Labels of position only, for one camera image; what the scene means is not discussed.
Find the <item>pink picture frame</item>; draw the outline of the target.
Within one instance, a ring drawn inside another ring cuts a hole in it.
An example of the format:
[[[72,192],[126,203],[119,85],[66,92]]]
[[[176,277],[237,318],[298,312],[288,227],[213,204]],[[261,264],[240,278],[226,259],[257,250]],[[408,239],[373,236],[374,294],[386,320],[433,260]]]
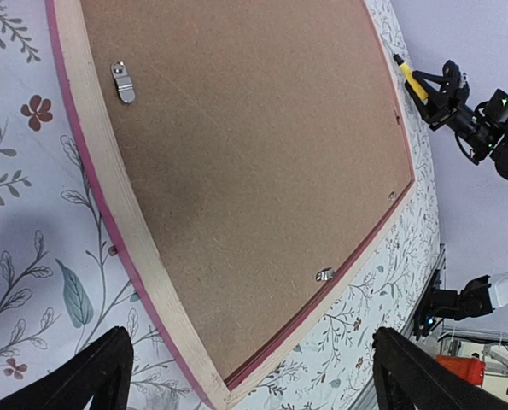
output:
[[[363,1],[49,1],[92,191],[199,396],[231,409],[382,241],[416,184]]]

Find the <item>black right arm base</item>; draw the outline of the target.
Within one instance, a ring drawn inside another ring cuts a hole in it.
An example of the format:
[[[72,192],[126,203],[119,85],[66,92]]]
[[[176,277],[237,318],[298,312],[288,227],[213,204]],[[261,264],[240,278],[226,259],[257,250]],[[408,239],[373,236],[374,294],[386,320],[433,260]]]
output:
[[[433,271],[413,315],[412,335],[416,341],[428,336],[437,326],[436,310],[444,304],[445,299],[445,289],[441,288],[441,272],[440,268]]]

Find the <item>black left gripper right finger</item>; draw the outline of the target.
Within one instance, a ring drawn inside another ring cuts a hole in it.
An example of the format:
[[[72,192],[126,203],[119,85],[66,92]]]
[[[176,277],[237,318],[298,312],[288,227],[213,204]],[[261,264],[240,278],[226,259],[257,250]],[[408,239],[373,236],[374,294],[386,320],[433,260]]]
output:
[[[377,329],[372,347],[380,409],[508,409],[507,402],[451,373],[393,328]]]

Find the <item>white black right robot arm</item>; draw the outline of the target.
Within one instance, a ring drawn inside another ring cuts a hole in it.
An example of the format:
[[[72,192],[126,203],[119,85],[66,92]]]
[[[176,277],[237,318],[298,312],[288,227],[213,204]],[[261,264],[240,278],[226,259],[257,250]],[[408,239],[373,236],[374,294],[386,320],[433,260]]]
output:
[[[480,188],[467,189],[470,177],[467,164],[475,166],[489,159],[496,173],[508,181],[508,94],[498,89],[492,97],[470,108],[467,100],[470,87],[459,66],[447,61],[440,75],[411,70],[399,56],[394,60],[404,74],[405,89],[421,119],[435,134],[453,137],[458,153],[446,160],[444,143],[434,143],[435,176],[438,193],[443,195],[449,184],[456,184],[461,193],[453,202],[462,206],[461,221],[446,221],[445,232],[456,239],[480,238],[463,246],[464,264],[471,267],[474,277],[462,290],[429,289],[415,316],[418,333],[426,334],[436,319],[460,321],[493,313],[508,305],[508,272],[488,271],[483,267],[489,257],[505,248],[508,217],[499,208],[498,192],[488,182]]]

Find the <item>yellow handled screwdriver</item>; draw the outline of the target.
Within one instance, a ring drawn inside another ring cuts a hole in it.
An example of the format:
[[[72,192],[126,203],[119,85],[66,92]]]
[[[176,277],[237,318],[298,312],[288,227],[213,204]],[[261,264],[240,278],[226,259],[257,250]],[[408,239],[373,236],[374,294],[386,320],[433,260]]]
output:
[[[428,100],[427,91],[418,83],[418,81],[413,77],[413,71],[409,67],[408,63],[399,55],[393,54],[393,59],[398,65],[400,71],[404,74],[406,78],[406,83],[412,88],[414,93],[423,101]]]

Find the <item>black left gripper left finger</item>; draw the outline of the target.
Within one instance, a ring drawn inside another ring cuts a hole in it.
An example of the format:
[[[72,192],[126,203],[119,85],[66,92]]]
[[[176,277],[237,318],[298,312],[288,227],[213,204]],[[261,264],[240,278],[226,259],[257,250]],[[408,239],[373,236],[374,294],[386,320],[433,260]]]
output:
[[[115,326],[49,375],[0,400],[7,409],[126,409],[134,350]]]

